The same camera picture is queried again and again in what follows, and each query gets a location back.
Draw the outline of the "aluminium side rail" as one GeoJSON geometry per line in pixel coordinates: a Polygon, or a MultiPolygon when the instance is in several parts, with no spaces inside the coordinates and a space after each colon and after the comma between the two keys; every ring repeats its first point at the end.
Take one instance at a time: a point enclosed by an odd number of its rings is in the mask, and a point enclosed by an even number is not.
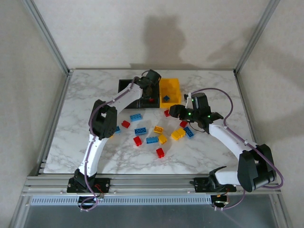
{"type": "Polygon", "coordinates": [[[60,95],[55,100],[54,109],[51,111],[50,121],[47,125],[47,131],[43,138],[41,150],[39,152],[39,157],[37,161],[36,167],[33,169],[33,176],[38,176],[41,165],[47,160],[48,153],[53,141],[53,137],[57,128],[57,124],[59,121],[60,113],[64,104],[64,100],[67,94],[67,90],[70,84],[71,77],[74,71],[70,70],[65,77],[64,84],[60,89],[60,95]]]}
{"type": "MultiPolygon", "coordinates": [[[[244,93],[245,90],[242,87],[240,80],[236,75],[235,75],[235,81],[240,94],[240,98],[246,115],[247,125],[251,135],[250,138],[245,138],[245,140],[246,142],[249,143],[255,143],[256,134],[253,127],[253,122],[250,119],[249,106],[244,93]]],[[[241,159],[241,161],[239,162],[241,168],[247,167],[247,173],[253,174],[254,176],[261,174],[262,165],[263,165],[263,163],[261,162],[262,158],[259,157],[259,155],[256,152],[252,153],[252,148],[249,147],[249,144],[244,144],[244,146],[246,146],[246,148],[243,150],[243,153],[239,156],[241,159]]]]}

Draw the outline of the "aluminium frame leg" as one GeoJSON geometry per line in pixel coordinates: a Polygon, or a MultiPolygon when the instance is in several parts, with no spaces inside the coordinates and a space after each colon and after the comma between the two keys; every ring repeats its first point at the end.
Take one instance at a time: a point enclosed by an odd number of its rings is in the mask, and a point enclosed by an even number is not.
{"type": "Polygon", "coordinates": [[[15,211],[13,213],[12,220],[10,222],[9,228],[23,228],[28,216],[31,196],[20,196],[15,211]]]}
{"type": "Polygon", "coordinates": [[[277,228],[294,228],[281,194],[269,195],[277,228]]]}

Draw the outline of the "yellow plastic bin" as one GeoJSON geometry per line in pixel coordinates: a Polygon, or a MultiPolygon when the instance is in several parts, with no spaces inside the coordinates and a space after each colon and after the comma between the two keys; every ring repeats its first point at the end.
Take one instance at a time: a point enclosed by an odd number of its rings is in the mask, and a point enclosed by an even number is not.
{"type": "Polygon", "coordinates": [[[180,83],[177,78],[162,78],[159,82],[160,108],[170,108],[181,104],[180,83]],[[170,101],[164,102],[163,97],[169,96],[170,101]]]}

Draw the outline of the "aluminium frame post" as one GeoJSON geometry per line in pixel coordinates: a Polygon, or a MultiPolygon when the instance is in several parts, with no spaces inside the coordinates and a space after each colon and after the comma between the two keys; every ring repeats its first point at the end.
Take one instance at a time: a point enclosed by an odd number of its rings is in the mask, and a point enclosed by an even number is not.
{"type": "Polygon", "coordinates": [[[259,22],[254,26],[254,30],[249,39],[249,42],[247,43],[244,51],[242,52],[242,55],[239,61],[237,62],[236,67],[234,68],[234,74],[236,77],[240,74],[242,68],[249,59],[249,56],[254,50],[256,44],[258,43],[263,31],[265,30],[280,1],[281,0],[269,0],[269,3],[267,4],[259,22]]]}
{"type": "Polygon", "coordinates": [[[25,8],[33,18],[38,30],[40,31],[44,41],[46,42],[51,54],[55,58],[55,61],[58,63],[60,69],[65,75],[69,75],[70,69],[64,60],[51,32],[49,31],[41,13],[38,10],[34,0],[21,0],[25,8]]]}

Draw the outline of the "wide aluminium base rail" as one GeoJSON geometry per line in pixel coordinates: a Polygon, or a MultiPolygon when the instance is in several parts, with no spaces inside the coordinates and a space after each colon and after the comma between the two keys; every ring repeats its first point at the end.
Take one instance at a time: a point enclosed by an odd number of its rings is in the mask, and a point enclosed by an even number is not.
{"type": "MultiPolygon", "coordinates": [[[[43,174],[27,177],[21,196],[67,195],[68,181],[72,174],[43,174]]],[[[109,191],[105,196],[165,196],[200,195],[190,182],[206,174],[99,174],[98,178],[109,178],[109,191]]]]}

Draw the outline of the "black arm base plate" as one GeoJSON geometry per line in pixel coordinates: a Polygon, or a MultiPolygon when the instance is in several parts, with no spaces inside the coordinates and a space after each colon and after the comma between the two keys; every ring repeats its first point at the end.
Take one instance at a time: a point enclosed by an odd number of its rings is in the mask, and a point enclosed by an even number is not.
{"type": "MultiPolygon", "coordinates": [[[[109,178],[89,178],[87,182],[94,193],[108,193],[110,188],[109,178]]],[[[91,192],[84,178],[70,178],[67,185],[67,193],[89,193],[91,192]]]]}
{"type": "Polygon", "coordinates": [[[237,188],[231,184],[221,185],[211,177],[194,178],[192,184],[194,185],[195,192],[236,192],[237,188]]]}

